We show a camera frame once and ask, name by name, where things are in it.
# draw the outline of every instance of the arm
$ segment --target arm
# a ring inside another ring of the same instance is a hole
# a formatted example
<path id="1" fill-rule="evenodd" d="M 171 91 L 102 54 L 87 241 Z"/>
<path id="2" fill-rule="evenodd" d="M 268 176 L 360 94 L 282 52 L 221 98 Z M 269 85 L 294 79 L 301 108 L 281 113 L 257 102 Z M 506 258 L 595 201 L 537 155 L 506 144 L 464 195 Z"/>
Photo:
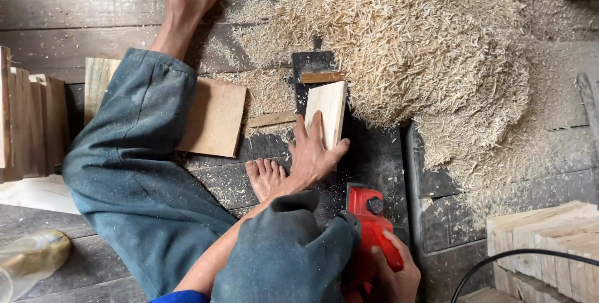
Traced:
<path id="1" fill-rule="evenodd" d="M 210 297 L 216 273 L 225 266 L 229 254 L 237 242 L 241 224 L 248 218 L 258 215 L 269 206 L 273 199 L 308 189 L 312 184 L 324 178 L 348 151 L 348 139 L 343 139 L 330 151 L 325 149 L 322 140 L 322 114 L 320 112 L 314 115 L 310 136 L 305 130 L 303 117 L 298 116 L 294 135 L 297 147 L 289 143 L 289 151 L 293 159 L 289 176 L 283 180 L 279 188 L 271 192 L 268 198 L 254 207 L 216 240 L 193 264 L 174 291 L 193 290 Z"/>

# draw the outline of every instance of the person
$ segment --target person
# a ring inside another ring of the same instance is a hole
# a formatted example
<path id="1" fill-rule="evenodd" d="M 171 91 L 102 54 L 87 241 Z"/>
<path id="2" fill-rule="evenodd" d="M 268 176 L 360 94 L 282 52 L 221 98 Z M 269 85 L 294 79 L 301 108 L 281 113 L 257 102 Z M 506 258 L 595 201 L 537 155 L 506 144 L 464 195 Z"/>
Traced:
<path id="1" fill-rule="evenodd" d="M 336 217 L 321 232 L 310 190 L 347 152 L 327 151 L 322 114 L 310 134 L 298 117 L 289 176 L 275 161 L 246 163 L 260 203 L 242 219 L 227 213 L 172 161 L 182 139 L 197 74 L 182 62 L 215 0 L 164 0 L 149 50 L 129 49 L 101 108 L 72 144 L 63 176 L 81 215 L 119 254 L 154 302 L 414 302 L 420 273 L 390 232 L 406 265 L 393 273 L 378 248 L 373 288 L 342 292 L 339 275 L 359 243 Z"/>

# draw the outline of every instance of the leg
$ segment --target leg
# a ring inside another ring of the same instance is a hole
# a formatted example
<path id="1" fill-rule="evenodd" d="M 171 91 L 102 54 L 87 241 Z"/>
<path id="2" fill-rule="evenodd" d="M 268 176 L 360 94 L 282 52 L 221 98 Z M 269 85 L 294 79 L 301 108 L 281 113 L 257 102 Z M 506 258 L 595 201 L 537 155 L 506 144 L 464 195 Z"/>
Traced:
<path id="1" fill-rule="evenodd" d="M 98 114 L 65 157 L 81 215 L 121 256 L 150 298 L 178 284 L 236 219 L 170 161 L 197 74 L 180 61 L 215 0 L 165 0 L 151 49 L 130 49 Z"/>

